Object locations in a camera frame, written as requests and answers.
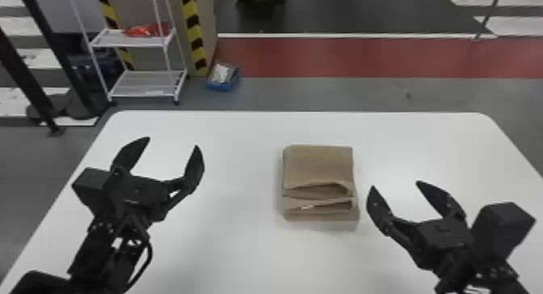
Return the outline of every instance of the white metal shelf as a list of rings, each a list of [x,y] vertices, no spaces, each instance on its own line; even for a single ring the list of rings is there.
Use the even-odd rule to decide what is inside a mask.
[[[104,28],[91,42],[93,48],[161,48],[167,47],[176,34],[175,27],[170,34],[161,36],[126,36],[121,29]]]
[[[165,97],[179,96],[185,82],[185,70],[168,71],[130,71],[126,70],[110,90],[111,97]]]
[[[92,62],[97,69],[97,74],[100,80],[100,84],[104,90],[109,101],[112,101],[114,97],[164,97],[171,96],[174,99],[175,104],[179,104],[179,92],[183,87],[185,79],[187,78],[187,68],[183,70],[173,70],[171,67],[170,56],[168,48],[173,39],[179,48],[179,54],[183,63],[185,63],[185,57],[183,55],[183,47],[176,31],[177,25],[175,24],[175,17],[171,9],[170,0],[164,0],[166,9],[168,12],[168,21],[171,25],[171,29],[167,36],[146,36],[146,37],[132,37],[123,34],[120,29],[104,28],[92,41],[86,33],[85,25],[82,17],[79,14],[78,5],[75,0],[69,0],[72,9],[74,10],[76,20],[81,28],[83,39],[89,49]],[[163,23],[162,17],[158,10],[157,0],[152,0],[155,23]],[[162,26],[158,25],[160,34],[163,34]],[[102,74],[99,66],[99,61],[96,57],[95,48],[115,48],[117,56],[120,58],[120,51],[118,48],[161,48],[164,54],[164,61],[166,62],[166,70],[155,71],[133,71],[129,70],[128,66],[123,63],[124,72],[117,80],[116,84],[109,89],[108,84]]]

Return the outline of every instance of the red floor stripe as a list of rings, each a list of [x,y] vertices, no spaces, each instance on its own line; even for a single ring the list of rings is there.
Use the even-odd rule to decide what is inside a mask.
[[[244,77],[543,78],[543,39],[220,39]]]

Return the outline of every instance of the red object on shelf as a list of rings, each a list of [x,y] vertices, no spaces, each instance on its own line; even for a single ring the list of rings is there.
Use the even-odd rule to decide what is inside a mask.
[[[170,34],[170,24],[168,22],[162,22],[161,23],[162,32],[164,33],[164,36],[168,36]],[[131,27],[129,29],[123,30],[123,33],[126,36],[160,36],[160,27],[158,26],[158,23],[152,23],[149,25],[138,25]]]

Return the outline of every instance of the black stand base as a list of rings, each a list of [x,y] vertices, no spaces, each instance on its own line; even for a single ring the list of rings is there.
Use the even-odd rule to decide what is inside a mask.
[[[88,120],[95,117],[100,117],[108,107],[105,95],[99,93],[89,93],[89,99],[93,103],[94,109],[90,111],[79,100],[76,94],[68,93],[71,98],[66,107],[66,115],[76,120]]]
[[[75,120],[88,120],[95,117],[100,117],[108,108],[106,97],[99,93],[89,94],[89,99],[92,101],[94,106],[92,111],[87,109],[79,100],[78,95],[73,92],[68,92],[66,94],[54,94],[48,98],[54,107],[52,112],[53,118],[68,116]],[[41,115],[32,105],[27,107],[27,117],[34,124],[39,124],[44,121],[41,118]]]
[[[50,138],[60,137],[64,135],[65,131],[66,131],[66,128],[59,128],[56,131],[51,130],[49,131],[49,134],[47,134],[47,137],[50,137]]]
[[[49,96],[49,100],[53,104],[53,111],[51,115],[53,118],[62,116],[65,114],[65,109],[68,107],[69,98],[64,94],[54,94]],[[41,118],[40,113],[32,106],[27,107],[27,117],[31,122],[39,124],[43,119]]]

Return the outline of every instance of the black cable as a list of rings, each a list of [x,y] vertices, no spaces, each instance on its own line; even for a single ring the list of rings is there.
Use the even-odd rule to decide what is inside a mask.
[[[147,267],[151,264],[151,260],[153,259],[153,247],[151,246],[150,242],[147,243],[146,249],[147,249],[147,259],[141,266],[140,270],[134,275],[132,280],[128,282],[128,286],[126,287],[124,292],[127,292],[128,290],[130,290],[130,288],[137,282],[137,280],[140,279],[145,269],[147,269]]]

